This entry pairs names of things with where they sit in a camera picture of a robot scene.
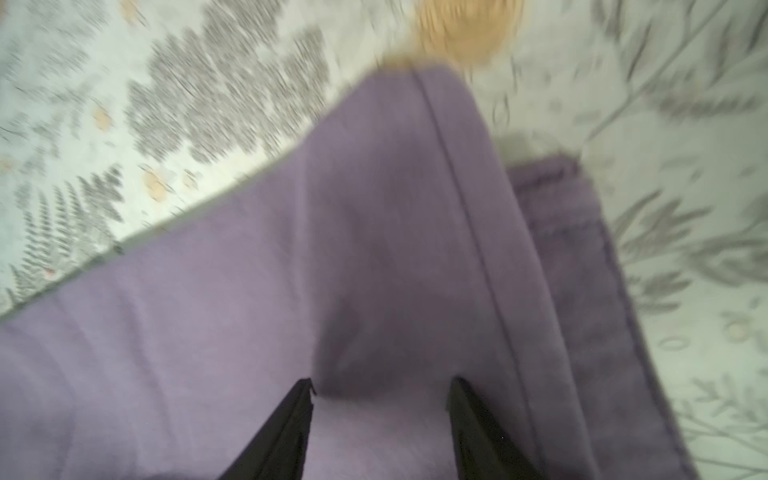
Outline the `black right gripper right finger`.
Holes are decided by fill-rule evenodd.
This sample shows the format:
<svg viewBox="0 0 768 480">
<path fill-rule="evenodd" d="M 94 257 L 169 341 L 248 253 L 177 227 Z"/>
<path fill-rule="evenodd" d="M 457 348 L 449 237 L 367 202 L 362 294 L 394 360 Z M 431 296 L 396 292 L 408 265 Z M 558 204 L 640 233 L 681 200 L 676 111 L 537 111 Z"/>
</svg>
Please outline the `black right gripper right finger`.
<svg viewBox="0 0 768 480">
<path fill-rule="evenodd" d="M 451 380 L 446 410 L 459 479 L 543 479 L 466 379 Z"/>
</svg>

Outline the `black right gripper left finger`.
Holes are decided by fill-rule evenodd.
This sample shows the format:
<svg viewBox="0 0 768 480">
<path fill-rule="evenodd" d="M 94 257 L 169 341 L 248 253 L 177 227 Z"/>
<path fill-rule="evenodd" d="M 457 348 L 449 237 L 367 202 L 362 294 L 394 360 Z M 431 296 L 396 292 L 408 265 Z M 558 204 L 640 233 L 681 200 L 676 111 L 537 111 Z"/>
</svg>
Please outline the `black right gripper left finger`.
<svg viewBox="0 0 768 480">
<path fill-rule="evenodd" d="M 313 415 L 312 381 L 298 380 L 220 480 L 300 480 Z"/>
</svg>

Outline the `purple long pants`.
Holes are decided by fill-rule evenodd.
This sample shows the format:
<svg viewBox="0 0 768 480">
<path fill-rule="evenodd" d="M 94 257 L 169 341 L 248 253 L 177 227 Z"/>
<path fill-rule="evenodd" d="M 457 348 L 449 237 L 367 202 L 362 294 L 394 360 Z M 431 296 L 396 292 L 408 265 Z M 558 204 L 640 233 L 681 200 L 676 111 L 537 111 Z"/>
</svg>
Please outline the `purple long pants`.
<svg viewBox="0 0 768 480">
<path fill-rule="evenodd" d="M 502 165 L 449 69 L 1 326 L 5 479 L 214 479 L 310 379 L 307 479 L 455 479 L 463 385 L 546 479 L 693 479 L 579 164 Z"/>
</svg>

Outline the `floral patterned tablecloth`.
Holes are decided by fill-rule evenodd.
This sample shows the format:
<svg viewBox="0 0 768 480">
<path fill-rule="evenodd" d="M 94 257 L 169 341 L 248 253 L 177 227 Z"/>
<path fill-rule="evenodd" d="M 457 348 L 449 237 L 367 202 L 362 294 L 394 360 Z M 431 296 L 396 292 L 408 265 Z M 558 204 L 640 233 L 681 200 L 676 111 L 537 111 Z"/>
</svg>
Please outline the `floral patterned tablecloth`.
<svg viewBox="0 0 768 480">
<path fill-rule="evenodd" d="M 218 196 L 369 71 L 579 157 L 704 479 L 767 475 L 763 1 L 5 1 L 1 312 Z"/>
</svg>

